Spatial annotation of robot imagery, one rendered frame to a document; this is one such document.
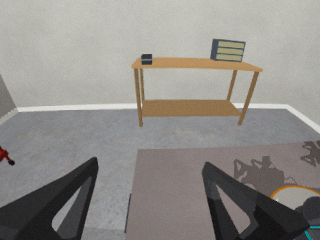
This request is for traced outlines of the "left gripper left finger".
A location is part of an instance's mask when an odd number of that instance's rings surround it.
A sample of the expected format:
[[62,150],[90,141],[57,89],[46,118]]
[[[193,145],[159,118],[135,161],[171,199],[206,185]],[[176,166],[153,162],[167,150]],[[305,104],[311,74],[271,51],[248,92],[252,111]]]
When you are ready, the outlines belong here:
[[[98,170],[97,157],[92,157],[65,176],[1,207],[0,238],[81,240]],[[73,205],[55,231],[53,218],[78,189]]]

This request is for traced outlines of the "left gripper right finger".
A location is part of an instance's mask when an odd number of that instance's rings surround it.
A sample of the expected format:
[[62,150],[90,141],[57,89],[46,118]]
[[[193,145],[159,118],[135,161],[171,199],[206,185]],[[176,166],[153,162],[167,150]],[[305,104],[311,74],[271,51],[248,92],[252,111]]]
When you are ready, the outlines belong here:
[[[237,181],[210,162],[205,162],[202,177],[216,240],[293,240],[310,227],[301,213]],[[240,235],[214,182],[250,219]]]

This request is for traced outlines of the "white circular mat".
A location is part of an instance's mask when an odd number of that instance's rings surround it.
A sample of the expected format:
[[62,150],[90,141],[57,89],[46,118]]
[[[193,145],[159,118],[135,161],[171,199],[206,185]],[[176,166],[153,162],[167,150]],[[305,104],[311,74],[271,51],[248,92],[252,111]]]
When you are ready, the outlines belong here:
[[308,197],[320,196],[318,193],[300,187],[288,187],[278,191],[272,199],[291,209],[302,206]]

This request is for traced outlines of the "dark grey perforated disc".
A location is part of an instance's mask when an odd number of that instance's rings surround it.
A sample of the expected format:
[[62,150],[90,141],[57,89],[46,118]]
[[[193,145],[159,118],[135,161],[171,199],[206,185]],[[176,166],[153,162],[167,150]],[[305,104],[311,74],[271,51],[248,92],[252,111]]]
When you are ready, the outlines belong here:
[[[304,206],[304,208],[303,208]],[[294,209],[301,213],[308,221],[310,226],[320,226],[320,197],[313,196],[305,200],[302,206]],[[320,240],[320,228],[308,228],[307,232],[313,240]],[[303,232],[300,236],[295,238],[296,240],[309,240]]]

